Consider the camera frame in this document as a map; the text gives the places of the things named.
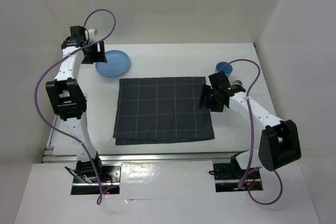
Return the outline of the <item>blue plastic plate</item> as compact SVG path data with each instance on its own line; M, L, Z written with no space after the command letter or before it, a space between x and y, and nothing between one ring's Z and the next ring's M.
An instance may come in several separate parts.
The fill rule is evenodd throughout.
M96 71L103 77L114 78L123 75L131 65L130 57L120 50L105 52L107 62L95 64Z

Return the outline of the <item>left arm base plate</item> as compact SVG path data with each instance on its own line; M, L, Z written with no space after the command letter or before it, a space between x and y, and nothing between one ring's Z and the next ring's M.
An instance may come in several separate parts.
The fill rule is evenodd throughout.
M71 195L98 195L100 193L97 180L90 181L80 177L75 169L65 166L65 169L73 176ZM103 165L100 181L102 191L106 195L120 193L121 164Z

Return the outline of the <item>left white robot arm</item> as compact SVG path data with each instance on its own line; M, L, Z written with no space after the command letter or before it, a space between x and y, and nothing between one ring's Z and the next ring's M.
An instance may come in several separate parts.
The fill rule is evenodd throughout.
M87 127L87 100L78 82L81 64L105 60L103 43L96 42L96 29L71 26L70 36L62 43L63 62L53 81L46 83L46 91L53 111L65 123L73 140L77 157L74 177L87 183L96 183L104 176L104 168L94 148Z

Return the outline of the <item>blue plastic cup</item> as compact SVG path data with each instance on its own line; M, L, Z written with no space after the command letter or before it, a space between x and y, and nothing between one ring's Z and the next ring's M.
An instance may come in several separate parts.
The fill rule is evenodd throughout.
M230 77L233 72L233 67L229 63L222 61L217 63L215 72L223 72L227 77Z

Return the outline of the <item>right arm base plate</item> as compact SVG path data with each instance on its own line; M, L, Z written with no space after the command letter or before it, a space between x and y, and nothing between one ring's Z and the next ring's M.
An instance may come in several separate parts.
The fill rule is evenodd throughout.
M248 191L252 185L252 190L263 190L260 172L252 172L248 175L244 184L239 187L238 182L245 174L245 169L241 169L236 161L237 154L230 157L230 160L222 163L214 163L213 169L208 173L214 177L215 190L217 193Z

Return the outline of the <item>dark grey checked cloth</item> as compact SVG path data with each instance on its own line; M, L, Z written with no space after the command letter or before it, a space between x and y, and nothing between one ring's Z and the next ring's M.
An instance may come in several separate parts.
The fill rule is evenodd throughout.
M116 145L213 140L211 114L199 108L205 77L123 78L113 138Z

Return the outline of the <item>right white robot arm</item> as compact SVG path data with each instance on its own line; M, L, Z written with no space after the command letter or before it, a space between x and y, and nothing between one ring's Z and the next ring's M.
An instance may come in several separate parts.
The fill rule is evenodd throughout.
M252 124L253 143L248 151L231 158L229 172L235 178L242 177L248 169L277 170L301 159L301 147L297 125L292 120L282 120L258 104L240 84L231 84L223 72L209 77L210 84L201 90L199 107L212 112L224 108L237 112Z

